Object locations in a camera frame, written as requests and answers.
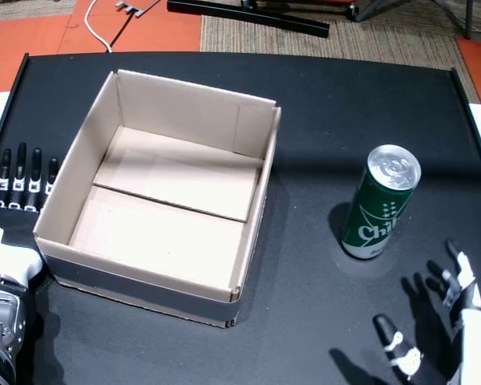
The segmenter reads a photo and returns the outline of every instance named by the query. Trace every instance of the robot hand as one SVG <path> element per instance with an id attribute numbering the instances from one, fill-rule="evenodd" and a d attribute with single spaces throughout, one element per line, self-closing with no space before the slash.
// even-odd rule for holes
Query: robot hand
<path id="1" fill-rule="evenodd" d="M 15 385 L 16 355 L 35 316 L 29 280 L 42 259 L 33 249 L 2 244 L 2 236 L 0 228 L 0 385 Z"/>
<path id="2" fill-rule="evenodd" d="M 394 325 L 391 319 L 378 314 L 373 318 L 390 365 L 406 382 L 421 384 L 481 385 L 481 295 L 468 256 L 451 239 L 448 253 L 456 260 L 458 276 L 440 268 L 433 261 L 428 268 L 436 279 L 428 278 L 427 285 L 439 293 L 449 310 L 455 339 L 451 344 L 452 359 L 457 370 L 447 380 L 426 356 Z"/>

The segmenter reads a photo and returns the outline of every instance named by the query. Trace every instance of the aluminum can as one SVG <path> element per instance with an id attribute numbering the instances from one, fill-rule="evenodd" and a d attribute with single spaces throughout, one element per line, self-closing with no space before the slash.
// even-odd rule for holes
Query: aluminum can
<path id="1" fill-rule="evenodd" d="M 370 152 L 342 232 L 349 254 L 370 259 L 384 250 L 420 176 L 417 158 L 405 148 L 384 144 Z"/>

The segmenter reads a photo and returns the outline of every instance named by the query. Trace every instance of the robot finger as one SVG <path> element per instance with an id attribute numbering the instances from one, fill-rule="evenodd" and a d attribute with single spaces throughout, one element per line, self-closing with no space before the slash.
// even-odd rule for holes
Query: robot finger
<path id="1" fill-rule="evenodd" d="M 475 280 L 471 263 L 468 261 L 468 256 L 459 248 L 458 244 L 452 238 L 446 239 L 446 248 L 449 254 L 457 262 L 459 272 L 457 281 L 462 289 L 465 289 Z"/>
<path id="2" fill-rule="evenodd" d="M 426 285 L 430 290 L 433 290 L 436 294 L 438 294 L 442 300 L 446 297 L 447 290 L 436 279 L 431 277 L 426 278 Z"/>
<path id="3" fill-rule="evenodd" d="M 422 352 L 404 337 L 387 315 L 376 315 L 373 323 L 390 365 L 399 377 L 418 385 L 446 383 L 446 379 Z"/>
<path id="4" fill-rule="evenodd" d="M 440 278 L 445 286 L 446 293 L 443 297 L 443 304 L 450 309 L 462 292 L 458 279 L 449 270 L 442 269 L 435 261 L 429 260 L 427 268 L 434 276 Z"/>

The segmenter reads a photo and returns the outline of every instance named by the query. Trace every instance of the carpet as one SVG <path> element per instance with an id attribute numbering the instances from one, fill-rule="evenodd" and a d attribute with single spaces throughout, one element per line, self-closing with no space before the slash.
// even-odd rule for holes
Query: carpet
<path id="1" fill-rule="evenodd" d="M 21 0 L 0 1 L 0 21 L 13 18 L 35 18 L 57 14 L 71 14 L 76 0 Z"/>
<path id="2" fill-rule="evenodd" d="M 369 0 L 357 2 L 362 4 Z M 449 0 L 456 14 L 464 13 L 461 0 Z M 288 6 L 279 10 L 288 10 Z M 202 51 L 306 55 L 406 64 L 450 70 L 455 68 L 471 103 L 480 99 L 456 43 L 463 30 L 431 0 L 414 0 L 366 22 L 327 14 L 331 7 L 313 13 L 292 5 L 288 14 L 330 22 L 328 38 L 317 38 L 247 22 L 205 16 L 201 23 Z M 481 0 L 474 9 L 474 26 L 481 29 Z"/>

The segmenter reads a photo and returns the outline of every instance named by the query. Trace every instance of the cardboard box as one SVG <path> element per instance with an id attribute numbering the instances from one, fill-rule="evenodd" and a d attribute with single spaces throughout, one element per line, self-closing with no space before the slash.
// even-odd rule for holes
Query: cardboard box
<path id="1" fill-rule="evenodd" d="M 273 100 L 110 73 L 34 228 L 58 282 L 233 325 L 280 114 Z"/>

